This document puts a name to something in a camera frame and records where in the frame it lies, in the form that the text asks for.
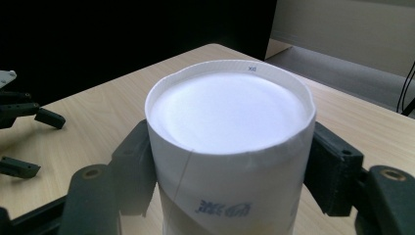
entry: black bracket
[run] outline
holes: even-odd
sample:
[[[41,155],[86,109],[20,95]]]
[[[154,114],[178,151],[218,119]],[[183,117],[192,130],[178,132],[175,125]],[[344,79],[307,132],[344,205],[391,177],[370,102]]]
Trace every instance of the black bracket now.
[[[40,166],[37,164],[30,164],[8,157],[2,157],[0,161],[0,173],[18,178],[34,177],[39,169]]]
[[[29,93],[0,92],[0,129],[12,127],[16,118],[35,116],[35,120],[62,129],[66,120],[64,117],[46,109],[31,99]]]
[[[362,167],[363,154],[316,122],[304,184],[323,213],[358,211],[357,235],[415,234],[415,179],[403,170]]]

